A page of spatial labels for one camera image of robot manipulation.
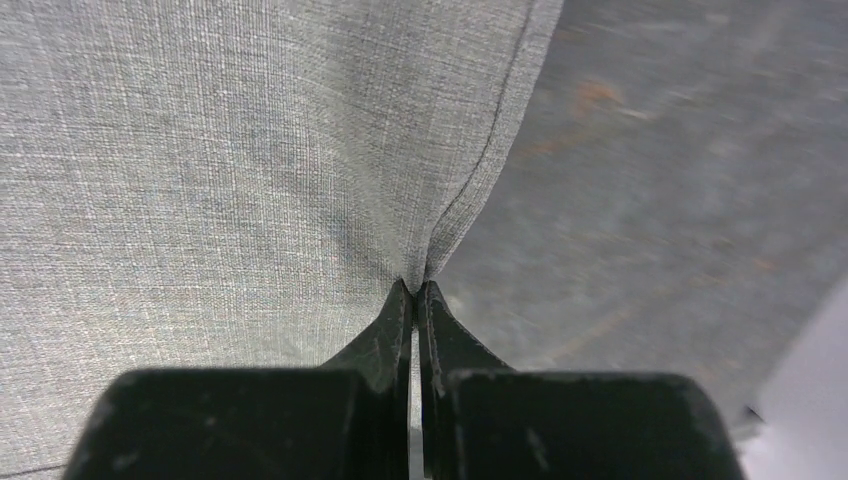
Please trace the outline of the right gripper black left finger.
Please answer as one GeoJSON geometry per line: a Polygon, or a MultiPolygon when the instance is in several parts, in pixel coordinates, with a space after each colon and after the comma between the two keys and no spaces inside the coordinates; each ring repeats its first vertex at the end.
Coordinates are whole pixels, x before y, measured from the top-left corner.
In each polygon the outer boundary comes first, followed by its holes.
{"type": "Polygon", "coordinates": [[[405,479],[413,298],[309,368],[142,369],[96,402],[68,479],[405,479]]]}

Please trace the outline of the grey cloth napkin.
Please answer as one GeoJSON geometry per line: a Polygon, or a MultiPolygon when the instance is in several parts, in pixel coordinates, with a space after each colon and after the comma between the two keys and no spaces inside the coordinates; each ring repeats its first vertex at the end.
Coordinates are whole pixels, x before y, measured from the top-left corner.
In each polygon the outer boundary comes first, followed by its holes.
{"type": "Polygon", "coordinates": [[[327,360],[437,274],[558,1],[5,1],[1,474],[136,368],[327,360]]]}

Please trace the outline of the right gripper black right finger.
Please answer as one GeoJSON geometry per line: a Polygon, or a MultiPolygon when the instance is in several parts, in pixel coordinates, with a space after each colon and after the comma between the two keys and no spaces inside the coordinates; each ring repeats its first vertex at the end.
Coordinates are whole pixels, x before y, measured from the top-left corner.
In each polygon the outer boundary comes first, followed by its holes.
{"type": "Polygon", "coordinates": [[[430,479],[740,479],[714,403],[672,373],[513,369],[417,295],[430,479]]]}

